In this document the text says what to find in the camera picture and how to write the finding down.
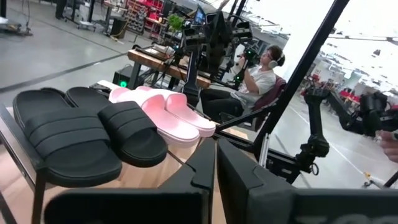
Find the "gray floor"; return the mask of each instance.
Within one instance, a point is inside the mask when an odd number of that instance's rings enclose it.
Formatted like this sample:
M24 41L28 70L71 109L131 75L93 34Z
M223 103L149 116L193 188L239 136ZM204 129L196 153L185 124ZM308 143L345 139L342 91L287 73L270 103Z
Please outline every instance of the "gray floor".
M26 4L23 10L27 14ZM9 19L25 24L27 17L21 12L19 0L8 0ZM132 64L123 53L132 47L130 41L135 35L126 34L121 44L100 33L78 30L71 22L56 20L54 14L55 6L31 2L30 27L34 36L20 38L0 34L0 101L5 105L11 106L12 99L24 90L45 86L67 90L98 80L111 81L115 70ZM139 37L136 43L148 45L150 41ZM342 130L338 119L327 110L322 109L322 115L330 153L324 159L317 159L318 176L303 174L295 186L355 189L365 181L363 172L387 180L398 169L375 142ZM256 137L255 133L243 131L250 139ZM271 136L271 148L295 155L309 133L307 106L296 96Z

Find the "green light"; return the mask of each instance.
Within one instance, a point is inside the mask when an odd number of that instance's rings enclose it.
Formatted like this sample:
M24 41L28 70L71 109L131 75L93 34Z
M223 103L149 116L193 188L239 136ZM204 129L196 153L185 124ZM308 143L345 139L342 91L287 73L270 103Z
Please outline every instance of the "green light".
M126 81L120 81L119 86L120 87L126 87L127 86L127 82Z

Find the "slide sandal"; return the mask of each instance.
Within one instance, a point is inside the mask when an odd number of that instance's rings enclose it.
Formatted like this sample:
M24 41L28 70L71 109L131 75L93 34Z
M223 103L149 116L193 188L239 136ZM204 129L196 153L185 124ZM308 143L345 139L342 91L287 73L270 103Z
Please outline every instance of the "slide sandal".
M165 108L164 97L150 91L132 90L122 93L118 102L135 101L157 126L158 133L172 146L188 148L199 141L198 130L176 118Z
M93 187L117 179L121 161L109 148L100 119L71 108L61 91L19 93L14 117L47 166L46 181L62 187Z
M111 103L96 90L74 87L65 94L67 101L96 113L111 138L119 158L136 167L152 167L167 155L167 145L156 125L135 102Z
M139 86L138 90L153 91L161 94L166 101L165 109L177 118L191 124L199 130L201 137L211 137L216 131L216 124L200 116L187 106L187 96L170 90L152 89L147 86Z

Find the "woman's hair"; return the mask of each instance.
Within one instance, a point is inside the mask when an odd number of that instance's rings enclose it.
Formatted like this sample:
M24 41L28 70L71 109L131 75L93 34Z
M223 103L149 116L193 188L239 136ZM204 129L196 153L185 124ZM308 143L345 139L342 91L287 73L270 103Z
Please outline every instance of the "woman's hair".
M278 61L278 66L283 66L285 63L285 55L283 50L277 45L272 45L267 50L271 53L272 59Z

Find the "black camera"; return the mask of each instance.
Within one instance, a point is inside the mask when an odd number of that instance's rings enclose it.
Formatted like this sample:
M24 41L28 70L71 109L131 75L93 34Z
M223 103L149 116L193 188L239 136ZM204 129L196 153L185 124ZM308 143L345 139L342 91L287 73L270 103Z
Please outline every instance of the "black camera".
M257 54L257 50L254 47L246 47L243 50L243 57L248 61L248 68L252 68L260 63L260 56Z

